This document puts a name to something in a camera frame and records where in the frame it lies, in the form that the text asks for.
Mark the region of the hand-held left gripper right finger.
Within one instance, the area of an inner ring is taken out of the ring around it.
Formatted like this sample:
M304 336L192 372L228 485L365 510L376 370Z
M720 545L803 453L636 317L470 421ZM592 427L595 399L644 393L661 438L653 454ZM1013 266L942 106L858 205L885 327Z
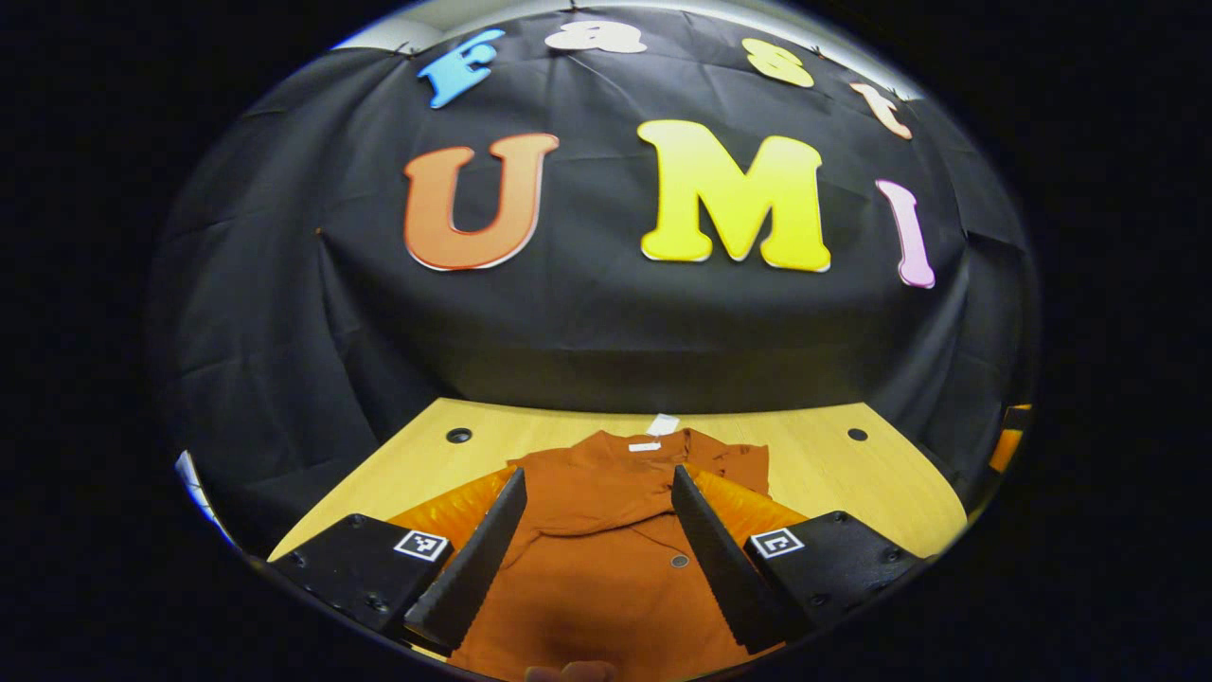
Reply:
M934 561L851 512L805 518L688 463L670 495L724 621L751 655L827 632Z

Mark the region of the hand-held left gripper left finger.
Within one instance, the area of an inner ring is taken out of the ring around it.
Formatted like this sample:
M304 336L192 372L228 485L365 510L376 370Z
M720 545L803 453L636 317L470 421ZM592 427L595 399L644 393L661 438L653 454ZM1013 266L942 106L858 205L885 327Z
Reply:
M519 468L459 485L402 525L351 512L271 560L337 617L447 657L471 630L527 504Z

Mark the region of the orange jacket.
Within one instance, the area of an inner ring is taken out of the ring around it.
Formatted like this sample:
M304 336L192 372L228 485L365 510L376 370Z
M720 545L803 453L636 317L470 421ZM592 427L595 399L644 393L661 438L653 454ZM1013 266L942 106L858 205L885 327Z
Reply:
M678 466L768 493L766 445L697 430L598 431L518 458L527 504L448 664L524 682L531 667L614 665L617 682L678 682L753 659L736 642L671 509Z

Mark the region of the black backdrop cloth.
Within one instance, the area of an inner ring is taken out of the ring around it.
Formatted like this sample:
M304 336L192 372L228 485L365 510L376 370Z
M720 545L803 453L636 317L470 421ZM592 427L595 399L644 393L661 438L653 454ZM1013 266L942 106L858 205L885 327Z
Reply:
M152 386L240 548L267 554L438 399L862 403L987 505L1042 293L951 111L707 2L471 8L398 12L284 79L158 237Z

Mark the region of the white side desk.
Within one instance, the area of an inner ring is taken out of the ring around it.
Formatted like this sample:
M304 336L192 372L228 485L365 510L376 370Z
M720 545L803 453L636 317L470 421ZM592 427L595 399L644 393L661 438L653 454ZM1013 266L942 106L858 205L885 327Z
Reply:
M208 523L215 527L215 531L221 534L221 538L230 548L236 548L238 544L234 543L229 531L225 529L225 525L221 521L217 512L215 512L213 505L208 502L207 492L201 485L201 478L199 477L198 469L191 457L189 449L182 449L177 455L175 462L175 471L181 478L183 487L185 487L187 495L194 502L196 509L202 514L204 518L207 518Z

